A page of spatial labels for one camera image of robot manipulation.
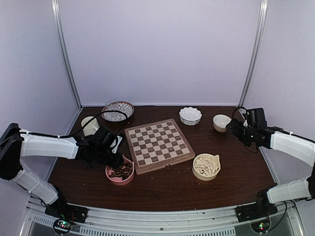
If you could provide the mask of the wooden chess board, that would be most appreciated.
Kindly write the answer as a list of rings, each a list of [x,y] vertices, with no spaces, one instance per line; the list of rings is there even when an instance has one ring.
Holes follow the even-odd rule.
[[[174,119],[125,129],[138,175],[195,158],[195,152]]]

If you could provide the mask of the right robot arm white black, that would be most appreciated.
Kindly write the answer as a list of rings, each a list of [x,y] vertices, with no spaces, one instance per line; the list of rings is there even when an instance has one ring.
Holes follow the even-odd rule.
[[[252,212],[264,216],[271,206],[289,200],[315,198],[315,142],[277,126],[267,124],[263,108],[237,107],[232,113],[244,111],[243,121],[231,118],[227,132],[245,147],[261,148],[278,184],[260,191]]]

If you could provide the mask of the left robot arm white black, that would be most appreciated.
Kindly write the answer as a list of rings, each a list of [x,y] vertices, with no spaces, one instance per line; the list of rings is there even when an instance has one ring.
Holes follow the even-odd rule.
[[[115,168],[123,162],[118,149],[124,138],[123,134],[115,134],[104,127],[87,137],[57,136],[29,132],[21,129],[17,123],[11,123],[0,138],[0,177],[36,195],[59,218],[67,218],[71,208],[62,192],[39,177],[23,159],[56,157],[89,164],[99,162]]]

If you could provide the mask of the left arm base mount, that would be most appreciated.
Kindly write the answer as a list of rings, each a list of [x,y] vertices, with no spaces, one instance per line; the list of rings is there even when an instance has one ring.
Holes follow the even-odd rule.
[[[45,214],[55,217],[53,230],[58,235],[68,234],[76,223],[85,223],[88,209],[82,206],[66,204],[64,209],[51,206],[41,201]]]

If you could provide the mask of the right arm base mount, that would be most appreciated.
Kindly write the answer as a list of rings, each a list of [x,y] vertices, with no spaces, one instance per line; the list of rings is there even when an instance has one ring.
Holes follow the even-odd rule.
[[[258,234],[267,233],[271,229],[270,217],[277,212],[278,209],[275,205],[260,207],[257,203],[237,205],[235,208],[238,222],[249,221],[251,229]]]

